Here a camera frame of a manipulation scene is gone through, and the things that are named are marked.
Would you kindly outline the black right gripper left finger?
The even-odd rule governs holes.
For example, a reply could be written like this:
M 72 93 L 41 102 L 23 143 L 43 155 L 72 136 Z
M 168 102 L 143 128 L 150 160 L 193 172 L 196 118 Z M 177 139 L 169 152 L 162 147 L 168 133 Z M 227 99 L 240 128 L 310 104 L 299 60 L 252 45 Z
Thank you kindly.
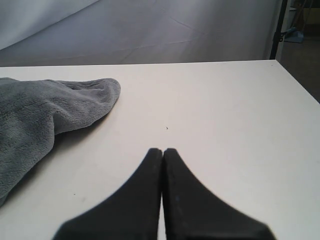
M 162 151 L 151 148 L 110 197 L 63 223 L 55 240 L 156 240 L 162 192 Z

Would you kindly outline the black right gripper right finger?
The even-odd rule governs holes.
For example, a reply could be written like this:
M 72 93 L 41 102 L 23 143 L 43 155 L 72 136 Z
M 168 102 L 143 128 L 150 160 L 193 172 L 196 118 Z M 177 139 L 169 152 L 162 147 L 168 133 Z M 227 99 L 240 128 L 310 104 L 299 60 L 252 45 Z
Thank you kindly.
M 168 240 L 273 240 L 269 227 L 208 190 L 178 151 L 163 154 L 162 202 Z

